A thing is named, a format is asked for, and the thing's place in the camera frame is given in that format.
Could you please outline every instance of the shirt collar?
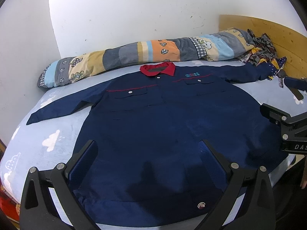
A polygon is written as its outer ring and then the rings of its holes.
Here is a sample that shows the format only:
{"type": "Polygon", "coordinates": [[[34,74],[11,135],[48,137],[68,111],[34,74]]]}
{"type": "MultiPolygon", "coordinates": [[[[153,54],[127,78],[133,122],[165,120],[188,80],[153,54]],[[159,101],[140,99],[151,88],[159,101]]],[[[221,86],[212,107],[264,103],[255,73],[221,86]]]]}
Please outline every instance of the shirt collar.
{"type": "Polygon", "coordinates": [[[175,67],[173,62],[163,62],[157,65],[143,65],[140,67],[140,71],[146,76],[156,76],[159,73],[174,76],[175,67]]]}

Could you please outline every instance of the snap button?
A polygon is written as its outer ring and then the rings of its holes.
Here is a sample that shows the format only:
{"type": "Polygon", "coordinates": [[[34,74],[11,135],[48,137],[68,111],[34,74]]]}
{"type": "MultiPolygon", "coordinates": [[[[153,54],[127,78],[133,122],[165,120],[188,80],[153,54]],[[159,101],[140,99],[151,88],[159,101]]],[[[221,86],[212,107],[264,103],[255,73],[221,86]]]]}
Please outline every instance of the snap button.
{"type": "Polygon", "coordinates": [[[198,207],[198,209],[203,209],[203,208],[205,208],[205,206],[206,206],[206,204],[204,202],[200,202],[197,207],[198,207]]]}

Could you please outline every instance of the bed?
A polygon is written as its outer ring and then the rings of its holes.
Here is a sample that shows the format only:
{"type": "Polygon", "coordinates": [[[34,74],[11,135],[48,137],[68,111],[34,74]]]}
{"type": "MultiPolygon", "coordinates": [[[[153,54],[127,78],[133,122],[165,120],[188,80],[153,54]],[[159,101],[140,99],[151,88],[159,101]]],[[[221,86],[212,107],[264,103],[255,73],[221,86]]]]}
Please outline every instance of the bed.
{"type": "MultiPolygon", "coordinates": [[[[288,62],[285,67],[288,75],[292,77],[306,77],[304,65],[307,59],[307,54],[297,43],[299,40],[306,41],[306,38],[299,33],[283,27],[279,24],[267,22],[265,20],[249,18],[243,16],[228,16],[220,17],[220,29],[224,30],[228,27],[251,28],[256,34],[259,32],[267,32],[273,43],[276,46],[278,55],[287,56],[288,62]],[[279,35],[280,30],[287,30],[287,39],[289,36],[295,40],[284,40],[276,35],[279,35]]],[[[177,66],[223,66],[232,65],[240,66],[242,62],[237,60],[208,62],[208,61],[186,61],[176,62],[177,66]]],[[[30,167],[36,166],[39,170],[52,169],[59,162],[66,163],[73,153],[74,144],[78,137],[79,131],[86,117],[88,116],[91,107],[85,107],[78,112],[61,117],[42,121],[36,124],[26,125],[30,115],[38,109],[66,95],[73,94],[80,90],[94,86],[98,83],[122,76],[127,73],[139,71],[140,65],[125,67],[102,73],[97,76],[89,77],[68,86],[56,87],[48,90],[36,106],[25,116],[21,121],[12,139],[7,147],[5,155],[0,165],[0,177],[7,191],[18,201],[21,200],[23,184],[30,167]]],[[[280,88],[279,80],[275,77],[273,80],[262,80],[245,84],[234,84],[239,88],[249,93],[259,104],[266,103],[280,110],[295,116],[307,111],[307,101],[303,99],[298,101],[291,91],[287,88],[280,88]]],[[[290,163],[294,159],[294,155],[290,154],[280,165],[270,173],[271,184],[274,186],[280,179],[283,173],[287,170],[290,163]]],[[[65,215],[56,194],[50,190],[52,198],[55,202],[61,219],[67,223],[69,220],[65,215]]],[[[230,215],[225,223],[234,219],[244,195],[237,198],[230,215]]],[[[204,215],[174,223],[162,227],[154,227],[157,229],[194,229],[199,222],[204,218],[204,215]]],[[[99,224],[102,229],[115,229],[117,226],[109,226],[99,224]]]]}

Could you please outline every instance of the light blue bed sheet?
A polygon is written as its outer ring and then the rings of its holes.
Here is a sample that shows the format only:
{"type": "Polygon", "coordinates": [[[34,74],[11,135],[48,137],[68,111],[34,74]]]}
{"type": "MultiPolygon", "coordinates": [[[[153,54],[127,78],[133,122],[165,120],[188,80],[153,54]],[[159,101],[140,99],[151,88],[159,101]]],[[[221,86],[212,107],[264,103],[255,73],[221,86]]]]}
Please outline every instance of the light blue bed sheet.
{"type": "MultiPolygon", "coordinates": [[[[239,61],[187,61],[176,62],[177,66],[241,66],[239,61]]],[[[90,107],[86,107],[72,115],[61,118],[45,120],[39,123],[26,125],[31,113],[39,108],[51,103],[66,95],[84,90],[98,83],[113,79],[115,77],[137,72],[140,65],[125,67],[97,76],[88,77],[68,86],[61,86],[47,91],[36,106],[21,121],[7,147],[4,157],[0,163],[0,178],[7,191],[18,201],[21,200],[24,182],[29,168],[36,166],[39,170],[53,169],[59,162],[66,163],[73,153],[73,148],[78,137],[79,131],[84,120],[89,114],[90,107]]],[[[307,111],[307,99],[297,101],[287,87],[279,87],[278,78],[272,81],[256,81],[246,84],[235,84],[253,96],[259,104],[267,103],[279,108],[291,116],[295,116],[307,111]]],[[[271,183],[274,185],[286,171],[294,155],[289,155],[275,170],[270,174],[271,183]]],[[[64,213],[54,190],[51,189],[52,198],[59,211],[59,214],[67,223],[70,223],[64,213]]],[[[237,199],[230,215],[225,223],[232,221],[240,207],[243,196],[237,199]]],[[[167,226],[154,227],[152,229],[185,229],[192,230],[204,218],[199,216],[190,220],[174,223],[167,226]]],[[[102,229],[128,230],[130,228],[107,226],[99,224],[102,229]]]]}

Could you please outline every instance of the shirt sleeve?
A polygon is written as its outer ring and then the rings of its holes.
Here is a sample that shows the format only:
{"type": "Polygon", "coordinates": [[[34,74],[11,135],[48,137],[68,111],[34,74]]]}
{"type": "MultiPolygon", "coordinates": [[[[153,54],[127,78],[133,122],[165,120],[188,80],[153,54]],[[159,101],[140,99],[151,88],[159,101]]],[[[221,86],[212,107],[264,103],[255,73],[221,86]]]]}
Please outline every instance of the shirt sleeve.
{"type": "Polygon", "coordinates": [[[239,83],[254,82],[257,80],[264,80],[269,75],[272,75],[269,64],[263,62],[258,66],[246,63],[243,66],[221,66],[221,67],[208,67],[210,72],[217,77],[220,77],[228,82],[234,81],[239,83]]]}
{"type": "Polygon", "coordinates": [[[88,103],[96,105],[103,97],[105,90],[111,82],[106,81],[53,101],[32,113],[27,121],[27,125],[73,114],[88,103]]]}

